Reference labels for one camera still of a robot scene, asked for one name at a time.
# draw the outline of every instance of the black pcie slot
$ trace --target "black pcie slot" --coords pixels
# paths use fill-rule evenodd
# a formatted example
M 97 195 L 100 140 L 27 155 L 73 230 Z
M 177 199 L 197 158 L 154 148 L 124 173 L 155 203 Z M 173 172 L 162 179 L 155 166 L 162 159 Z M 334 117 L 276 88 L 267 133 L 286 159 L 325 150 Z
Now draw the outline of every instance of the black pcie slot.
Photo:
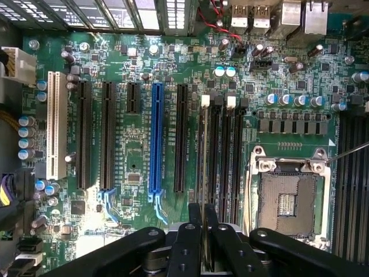
M 101 190 L 109 190 L 114 187 L 115 106 L 115 84 L 112 82 L 103 82 L 100 150 Z
M 177 85 L 177 120 L 175 127 L 174 192 L 185 191 L 187 148 L 187 95 L 188 85 Z
M 80 81 L 77 88 L 76 130 L 76 177 L 78 189 L 87 189 L 91 186 L 91 126 L 91 82 Z

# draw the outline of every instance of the motherboard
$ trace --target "motherboard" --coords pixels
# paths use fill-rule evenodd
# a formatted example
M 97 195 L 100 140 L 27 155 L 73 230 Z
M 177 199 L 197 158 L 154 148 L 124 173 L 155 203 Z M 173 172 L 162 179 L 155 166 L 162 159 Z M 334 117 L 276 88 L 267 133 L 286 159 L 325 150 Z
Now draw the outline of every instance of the motherboard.
M 36 122 L 20 158 L 47 222 L 33 229 L 44 269 L 168 230 L 196 202 L 246 234 L 268 227 L 330 251 L 336 164 L 321 161 L 337 154 L 338 114 L 354 107 L 364 85 L 351 76 L 369 57 L 340 22 L 330 15 L 332 35 L 310 48 L 258 36 L 239 48 L 208 31 L 26 32 L 37 86 L 24 86 L 23 114 Z

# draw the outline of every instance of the green circuit board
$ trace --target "green circuit board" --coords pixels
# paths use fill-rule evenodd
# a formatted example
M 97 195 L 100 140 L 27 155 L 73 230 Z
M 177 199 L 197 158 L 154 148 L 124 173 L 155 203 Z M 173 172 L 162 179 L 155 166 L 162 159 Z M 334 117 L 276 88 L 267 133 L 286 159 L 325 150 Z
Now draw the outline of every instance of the green circuit board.
M 68 176 L 58 183 L 61 186 L 59 204 L 50 207 L 45 201 L 37 204 L 37 213 L 46 214 L 49 218 L 48 229 L 42 234 L 44 239 L 43 261 L 46 271 L 58 267 L 76 257 L 80 257 L 107 243 L 114 241 L 135 230 L 146 226 L 156 226 L 168 229 L 168 225 L 175 222 L 185 222 L 188 218 L 188 203 L 197 201 L 197 143 L 198 124 L 201 95 L 213 93 L 226 95 L 230 93 L 240 98 L 249 98 L 249 108 L 242 124 L 242 168 L 241 190 L 243 197 L 245 190 L 245 174 L 250 151 L 256 146 L 263 146 L 268 156 L 310 158 L 317 147 L 326 150 L 328 156 L 337 153 L 338 126 L 337 113 L 332 111 L 332 96 L 337 93 L 342 102 L 346 101 L 350 93 L 357 93 L 361 88 L 351 80 L 352 73 L 363 69 L 368 41 L 359 44 L 344 42 L 339 36 L 326 37 L 321 41 L 324 54 L 314 58 L 307 56 L 308 49 L 287 48 L 285 42 L 267 41 L 264 38 L 244 37 L 250 45 L 248 53 L 243 59 L 231 59 L 230 51 L 220 53 L 218 43 L 222 36 L 216 33 L 204 33 L 197 38 L 167 38 L 165 36 L 134 36 L 91 33 L 39 33 L 24 38 L 24 50 L 37 57 L 37 79 L 47 80 L 48 71 L 65 72 L 66 66 L 60 53 L 70 47 L 78 65 L 81 66 L 81 78 L 91 81 L 93 85 L 93 113 L 92 113 L 92 147 L 91 147 L 91 179 L 92 186 L 86 191 L 77 189 L 76 176 L 73 166 L 68 166 Z M 40 48 L 33 51 L 28 42 L 37 39 Z M 80 43 L 87 42 L 90 50 L 83 53 L 79 50 Z M 273 65 L 278 65 L 268 71 L 250 71 L 249 63 L 253 61 L 250 55 L 252 47 L 261 43 L 273 46 L 274 53 L 270 56 Z M 149 53 L 151 45 L 158 45 L 159 53 Z M 121 46 L 137 50 L 135 57 L 128 57 L 121 53 Z M 353 55 L 356 62 L 348 66 L 344 62 L 347 55 Z M 298 73 L 290 74 L 291 64 L 284 63 L 286 56 L 297 57 L 306 65 Z M 236 76 L 232 79 L 225 77 L 214 78 L 213 71 L 217 66 L 236 69 Z M 140 73 L 152 74 L 152 79 L 145 82 Z M 117 85 L 116 91 L 116 137 L 115 137 L 115 187 L 114 207 L 112 212 L 119 218 L 119 224 L 109 221 L 104 212 L 96 211 L 99 204 L 99 162 L 101 135 L 101 84 L 112 81 Z M 138 115 L 126 113 L 127 91 L 129 81 L 140 83 L 141 112 Z M 153 203 L 148 202 L 148 178 L 150 157 L 150 116 L 151 116 L 151 87 L 152 83 L 165 85 L 164 101 L 164 131 L 163 131 L 163 170 L 160 216 L 158 218 Z M 174 164 L 175 164 L 175 126 L 176 126 L 176 85 L 189 84 L 191 100 L 189 101 L 186 177 L 184 193 L 174 193 Z M 39 103 L 36 100 L 36 88 L 25 87 L 24 107 L 25 115 L 37 114 Z M 270 93 L 291 96 L 307 95 L 309 98 L 323 96 L 323 106 L 317 110 L 306 108 L 267 106 L 264 98 Z M 327 128 L 321 134 L 285 134 L 259 131 L 259 112 L 263 112 L 265 119 L 272 120 L 273 114 L 281 119 L 282 113 L 287 113 L 292 120 L 298 114 L 298 120 L 304 120 L 307 113 L 311 115 L 311 122 L 315 122 L 316 114 L 322 116 Z M 76 95 L 69 92 L 68 103 L 68 153 L 76 151 Z M 46 152 L 46 131 L 37 127 L 35 150 Z M 32 167 L 34 163 L 43 162 L 45 155 L 35 158 L 25 166 Z M 334 196 L 334 182 L 336 176 L 335 164 L 331 165 L 332 178 L 330 194 Z M 127 181 L 129 173 L 140 174 L 140 181 L 130 184 Z M 321 192 L 321 184 L 317 183 L 317 194 Z M 316 224 L 321 224 L 321 203 L 315 204 Z M 333 224 L 334 202 L 329 205 L 329 229 Z M 244 204 L 240 205 L 239 224 L 244 220 Z M 71 226 L 70 235 L 61 235 L 61 230 Z

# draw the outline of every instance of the solid capacitor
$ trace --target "solid capacitor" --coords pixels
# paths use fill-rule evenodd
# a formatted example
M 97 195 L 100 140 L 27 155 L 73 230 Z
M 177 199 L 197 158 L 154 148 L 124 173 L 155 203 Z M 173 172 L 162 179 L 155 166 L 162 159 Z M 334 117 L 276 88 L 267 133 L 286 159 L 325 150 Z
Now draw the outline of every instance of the solid capacitor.
M 35 140 L 32 138 L 21 138 L 18 141 L 19 148 L 26 149 L 26 148 L 33 148 L 35 146 Z
M 32 127 L 20 127 L 18 135 L 20 137 L 33 137 L 36 134 L 35 128 Z
M 22 127 L 30 127 L 36 123 L 36 120 L 34 117 L 24 115 L 18 119 L 18 123 Z

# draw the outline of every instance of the silver screw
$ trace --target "silver screw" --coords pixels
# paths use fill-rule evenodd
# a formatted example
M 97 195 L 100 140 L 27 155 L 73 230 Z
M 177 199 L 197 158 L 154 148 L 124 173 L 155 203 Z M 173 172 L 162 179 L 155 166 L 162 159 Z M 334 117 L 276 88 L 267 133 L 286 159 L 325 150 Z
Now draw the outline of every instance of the silver screw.
M 193 229 L 195 229 L 195 226 L 192 225 L 192 224 L 187 224 L 185 228 L 188 229 L 188 230 L 193 230 Z
M 228 227 L 226 225 L 219 225 L 218 229 L 224 231 L 224 230 L 227 230 Z
M 260 231 L 258 231 L 258 235 L 259 235 L 260 237 L 266 237 L 268 234 L 266 233 L 266 231 L 262 231 L 262 230 L 260 230 Z

